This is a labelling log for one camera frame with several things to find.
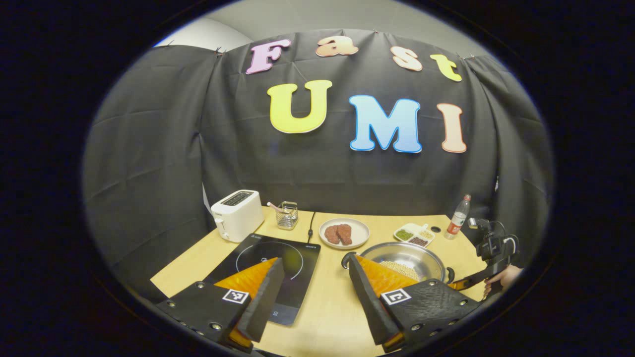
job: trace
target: pot handle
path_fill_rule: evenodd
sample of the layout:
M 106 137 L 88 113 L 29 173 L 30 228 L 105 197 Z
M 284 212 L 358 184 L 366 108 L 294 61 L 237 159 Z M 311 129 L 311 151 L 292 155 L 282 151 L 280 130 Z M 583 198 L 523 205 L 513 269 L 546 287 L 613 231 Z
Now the pot handle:
M 448 270 L 448 282 L 446 284 L 450 284 L 452 281 L 454 281 L 454 269 L 450 267 L 446 269 Z
M 342 267 L 344 267 L 344 269 L 348 269 L 349 268 L 349 260 L 355 254 L 357 254 L 357 253 L 356 252 L 348 252 L 348 253 L 346 253 L 344 255 L 344 258 L 342 258 Z

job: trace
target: blue letter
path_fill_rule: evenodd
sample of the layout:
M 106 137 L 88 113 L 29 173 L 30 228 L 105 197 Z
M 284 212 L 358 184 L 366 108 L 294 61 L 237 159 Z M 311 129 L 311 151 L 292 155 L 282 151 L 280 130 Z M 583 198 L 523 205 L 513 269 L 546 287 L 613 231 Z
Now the blue letter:
M 399 130 L 397 142 L 392 146 L 399 152 L 420 152 L 421 144 L 417 138 L 417 111 L 421 106 L 410 99 L 399 99 L 392 108 L 392 113 L 386 117 L 384 110 L 375 97 L 370 95 L 354 95 L 349 102 L 357 111 L 357 126 L 355 140 L 351 142 L 351 149 L 370 151 L 375 143 L 370 140 L 370 130 L 375 132 L 379 146 L 386 150 L 392 138 Z

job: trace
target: finger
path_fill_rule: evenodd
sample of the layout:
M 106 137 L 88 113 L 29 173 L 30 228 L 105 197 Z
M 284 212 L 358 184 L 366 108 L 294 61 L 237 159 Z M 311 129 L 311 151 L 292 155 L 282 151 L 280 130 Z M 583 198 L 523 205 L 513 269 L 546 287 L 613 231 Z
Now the finger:
M 503 270 L 500 273 L 494 275 L 491 279 L 487 279 L 486 280 L 487 284 L 491 284 L 491 283 L 493 283 L 495 281 L 501 280 L 503 278 L 503 276 L 505 276 L 504 273 L 505 273 L 505 271 Z

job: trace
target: utensil holder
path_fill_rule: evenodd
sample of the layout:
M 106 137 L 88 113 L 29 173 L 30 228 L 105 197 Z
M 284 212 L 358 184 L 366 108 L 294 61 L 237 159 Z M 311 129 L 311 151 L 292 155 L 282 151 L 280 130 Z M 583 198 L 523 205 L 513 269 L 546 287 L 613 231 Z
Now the utensil holder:
M 298 224 L 298 204 L 296 202 L 284 201 L 278 205 L 283 213 L 276 212 L 276 222 L 280 229 L 286 229 L 287 231 L 295 228 Z

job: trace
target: black curtain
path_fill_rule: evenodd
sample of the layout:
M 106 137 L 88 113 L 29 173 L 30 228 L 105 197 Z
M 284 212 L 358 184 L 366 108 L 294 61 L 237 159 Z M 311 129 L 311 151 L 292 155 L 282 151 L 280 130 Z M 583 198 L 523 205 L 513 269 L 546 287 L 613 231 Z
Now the black curtain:
M 317 43 L 348 36 L 349 56 L 319 57 Z M 290 39 L 265 72 L 246 75 L 251 47 Z M 396 65 L 391 46 L 409 48 L 424 69 Z M 457 64 L 454 82 L 432 54 Z M 295 83 L 291 112 L 311 109 L 308 81 L 327 79 L 327 115 L 316 130 L 277 131 L 267 90 Z M 417 154 L 353 151 L 353 95 L 375 97 L 385 113 L 397 100 L 420 104 Z M 441 148 L 437 104 L 462 108 L 467 151 Z M 215 226 L 203 205 L 238 189 L 262 203 L 296 201 L 301 210 L 368 215 L 452 215 L 466 193 L 471 217 L 497 219 L 516 234 L 525 265 L 540 243 L 552 191 L 551 154 L 538 110 L 509 72 L 490 57 L 461 59 L 441 48 L 368 30 L 316 30 L 257 41 L 218 56 L 190 46 L 154 48 L 110 91 L 90 131 L 84 200 L 102 253 L 141 296 L 162 294 L 149 281 Z M 495 183 L 498 177 L 498 190 Z M 475 243 L 479 237 L 466 226 Z

